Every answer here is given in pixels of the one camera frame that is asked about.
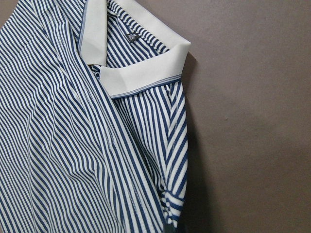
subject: gray wall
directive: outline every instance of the gray wall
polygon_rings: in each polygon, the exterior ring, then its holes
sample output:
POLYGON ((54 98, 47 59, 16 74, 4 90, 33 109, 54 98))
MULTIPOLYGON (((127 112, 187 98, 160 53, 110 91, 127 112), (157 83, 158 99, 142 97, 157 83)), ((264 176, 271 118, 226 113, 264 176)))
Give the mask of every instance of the gray wall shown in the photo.
POLYGON ((192 42, 189 233, 310 232, 311 1, 137 1, 192 42))

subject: fabric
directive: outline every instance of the fabric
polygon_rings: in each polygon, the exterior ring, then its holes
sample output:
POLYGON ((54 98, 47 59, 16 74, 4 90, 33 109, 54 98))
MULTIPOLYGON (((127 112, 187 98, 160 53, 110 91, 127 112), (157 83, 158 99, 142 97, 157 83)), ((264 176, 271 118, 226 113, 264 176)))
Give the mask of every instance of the fabric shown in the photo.
POLYGON ((177 227, 189 46, 134 0, 19 0, 0 29, 4 233, 177 227))

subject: white collar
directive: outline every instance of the white collar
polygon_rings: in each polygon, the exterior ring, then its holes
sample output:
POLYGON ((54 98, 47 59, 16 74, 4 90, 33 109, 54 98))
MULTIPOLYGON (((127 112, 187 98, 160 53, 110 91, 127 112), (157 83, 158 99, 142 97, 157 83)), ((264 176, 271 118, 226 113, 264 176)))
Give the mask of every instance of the white collar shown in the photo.
POLYGON ((138 24, 156 36, 170 50, 121 68, 106 67, 106 0, 88 0, 78 50, 88 64, 101 65, 100 82, 112 97, 124 96, 181 74, 190 42, 134 0, 114 0, 138 24))

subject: navy and white striped shirt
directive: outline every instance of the navy and white striped shirt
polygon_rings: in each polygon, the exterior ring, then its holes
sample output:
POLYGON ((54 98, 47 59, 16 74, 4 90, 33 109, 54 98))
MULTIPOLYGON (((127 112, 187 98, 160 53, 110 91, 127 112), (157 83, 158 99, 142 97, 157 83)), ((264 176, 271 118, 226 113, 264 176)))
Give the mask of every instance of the navy and white striped shirt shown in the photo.
POLYGON ((177 227, 189 46, 134 0, 18 1, 0 30, 4 233, 177 227))

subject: shirt label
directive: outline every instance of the shirt label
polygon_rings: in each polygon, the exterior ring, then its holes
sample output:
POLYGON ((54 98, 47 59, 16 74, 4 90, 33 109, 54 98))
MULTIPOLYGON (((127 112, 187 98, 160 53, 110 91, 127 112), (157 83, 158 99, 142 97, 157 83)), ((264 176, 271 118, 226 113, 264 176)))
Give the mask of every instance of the shirt label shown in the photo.
POLYGON ((126 37, 129 40, 129 42, 133 43, 139 38, 139 35, 137 33, 130 33, 130 34, 126 34, 126 37))

